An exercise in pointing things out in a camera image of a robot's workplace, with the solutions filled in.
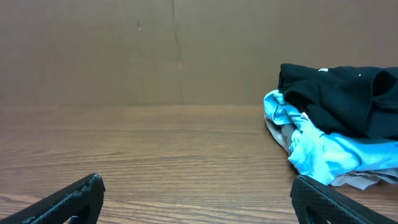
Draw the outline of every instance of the wooden surface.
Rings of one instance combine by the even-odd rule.
[[[99,223],[297,223],[261,106],[0,108],[0,218],[90,173]],[[338,188],[398,221],[398,185]]]
[[[260,105],[281,63],[397,66],[398,1],[1,0],[0,106]]]

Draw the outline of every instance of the wall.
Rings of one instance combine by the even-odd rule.
[[[398,1],[2,0],[0,106],[261,104],[284,62],[397,65]]]

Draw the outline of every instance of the wooden tabletop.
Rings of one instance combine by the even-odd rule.
[[[0,108],[0,218],[97,173],[98,223],[297,223],[261,106]],[[398,221],[398,185],[335,188]]]

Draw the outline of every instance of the blue cloth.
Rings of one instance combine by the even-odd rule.
[[[352,170],[398,168],[398,142],[389,139],[355,139],[338,133],[325,134],[305,113],[284,101],[279,90],[264,98],[265,117],[276,125],[295,124],[288,160],[300,174],[328,185]]]

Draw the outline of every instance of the black garment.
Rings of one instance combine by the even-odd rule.
[[[327,134],[398,139],[398,67],[282,64],[278,90]]]

